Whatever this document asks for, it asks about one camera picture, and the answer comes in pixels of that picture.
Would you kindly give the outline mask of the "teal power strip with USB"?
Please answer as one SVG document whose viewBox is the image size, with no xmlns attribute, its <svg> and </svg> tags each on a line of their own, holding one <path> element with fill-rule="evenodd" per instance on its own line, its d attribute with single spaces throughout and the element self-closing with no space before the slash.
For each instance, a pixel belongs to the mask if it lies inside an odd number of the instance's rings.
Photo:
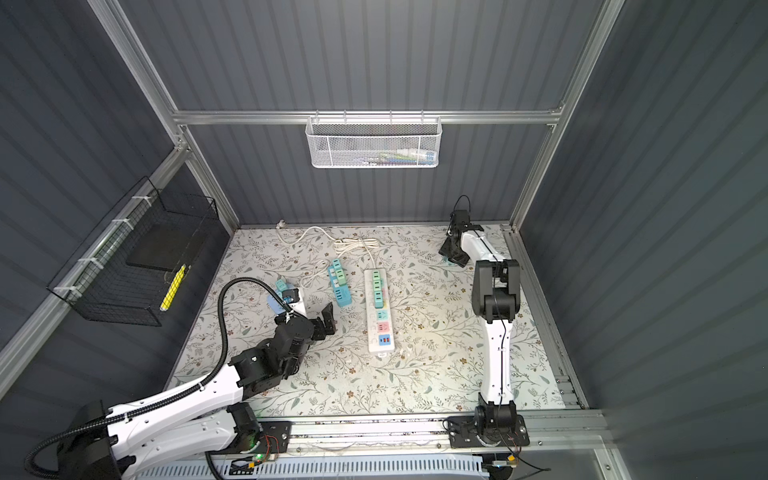
<svg viewBox="0 0 768 480">
<path fill-rule="evenodd" d="M 334 259 L 327 268 L 330 286 L 334 299 L 339 307 L 345 307 L 352 303 L 346 274 L 339 259 Z"/>
</svg>

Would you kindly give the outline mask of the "light blue square power socket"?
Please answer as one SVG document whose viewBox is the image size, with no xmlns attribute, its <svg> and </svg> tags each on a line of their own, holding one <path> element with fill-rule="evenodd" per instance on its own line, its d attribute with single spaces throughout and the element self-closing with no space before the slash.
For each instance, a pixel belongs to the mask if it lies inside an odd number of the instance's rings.
<svg viewBox="0 0 768 480">
<path fill-rule="evenodd" d="M 267 304 L 269 308 L 276 314 L 280 315 L 285 312 L 285 309 L 283 308 L 282 304 L 278 302 L 272 295 L 268 294 L 266 296 L 267 298 Z"/>
</svg>

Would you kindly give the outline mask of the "white multicolour power strip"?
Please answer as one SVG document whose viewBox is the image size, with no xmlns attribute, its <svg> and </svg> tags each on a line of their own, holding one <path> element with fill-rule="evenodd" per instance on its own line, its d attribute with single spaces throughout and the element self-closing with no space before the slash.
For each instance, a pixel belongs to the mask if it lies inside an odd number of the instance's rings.
<svg viewBox="0 0 768 480">
<path fill-rule="evenodd" d="M 382 309 L 374 307 L 374 283 L 371 277 L 373 270 L 381 271 L 383 276 L 383 282 L 380 284 L 383 286 L 386 307 Z M 364 280 L 368 349 L 371 354 L 384 358 L 395 351 L 393 315 L 390 308 L 386 271 L 384 269 L 368 269 L 364 272 Z"/>
</svg>

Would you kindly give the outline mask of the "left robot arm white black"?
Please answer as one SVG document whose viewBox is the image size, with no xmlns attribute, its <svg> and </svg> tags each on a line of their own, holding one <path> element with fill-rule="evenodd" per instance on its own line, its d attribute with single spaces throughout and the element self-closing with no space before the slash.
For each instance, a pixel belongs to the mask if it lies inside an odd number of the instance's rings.
<svg viewBox="0 0 768 480">
<path fill-rule="evenodd" d="M 318 318 L 300 314 L 272 338 L 244 350 L 208 384 L 191 381 L 153 397 L 112 408 L 116 423 L 59 441 L 62 479 L 135 479 L 186 457 L 220 452 L 263 455 L 286 443 L 266 432 L 248 401 L 296 374 L 310 345 L 336 332 L 334 307 Z"/>
</svg>

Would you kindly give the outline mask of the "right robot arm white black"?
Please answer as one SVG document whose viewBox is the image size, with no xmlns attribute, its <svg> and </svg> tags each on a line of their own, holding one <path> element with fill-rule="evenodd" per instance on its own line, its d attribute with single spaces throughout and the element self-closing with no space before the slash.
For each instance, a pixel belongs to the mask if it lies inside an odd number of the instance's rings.
<svg viewBox="0 0 768 480">
<path fill-rule="evenodd" d="M 485 357 L 474 428 L 484 440 L 505 443 L 518 419 L 510 349 L 512 323 L 521 307 L 519 262 L 498 251 L 467 210 L 451 214 L 439 254 L 473 268 L 471 307 L 481 322 Z"/>
</svg>

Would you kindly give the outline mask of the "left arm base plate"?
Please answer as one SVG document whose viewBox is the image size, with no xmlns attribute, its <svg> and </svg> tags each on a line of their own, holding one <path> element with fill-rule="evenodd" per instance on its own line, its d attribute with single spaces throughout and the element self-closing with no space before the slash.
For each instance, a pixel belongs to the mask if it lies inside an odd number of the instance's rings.
<svg viewBox="0 0 768 480">
<path fill-rule="evenodd" d="M 287 452 L 293 424 L 288 421 L 261 422 L 247 431 L 237 451 L 250 455 L 278 455 Z"/>
</svg>

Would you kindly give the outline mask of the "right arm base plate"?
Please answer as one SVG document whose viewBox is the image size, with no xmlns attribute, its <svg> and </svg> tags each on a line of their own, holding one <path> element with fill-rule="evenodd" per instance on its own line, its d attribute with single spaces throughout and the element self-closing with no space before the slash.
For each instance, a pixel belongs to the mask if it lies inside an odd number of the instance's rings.
<svg viewBox="0 0 768 480">
<path fill-rule="evenodd" d="M 512 448 L 530 445 L 528 429 L 522 416 L 518 416 L 514 427 L 488 427 L 480 432 L 473 417 L 449 416 L 442 421 L 452 449 L 471 448 Z"/>
</svg>

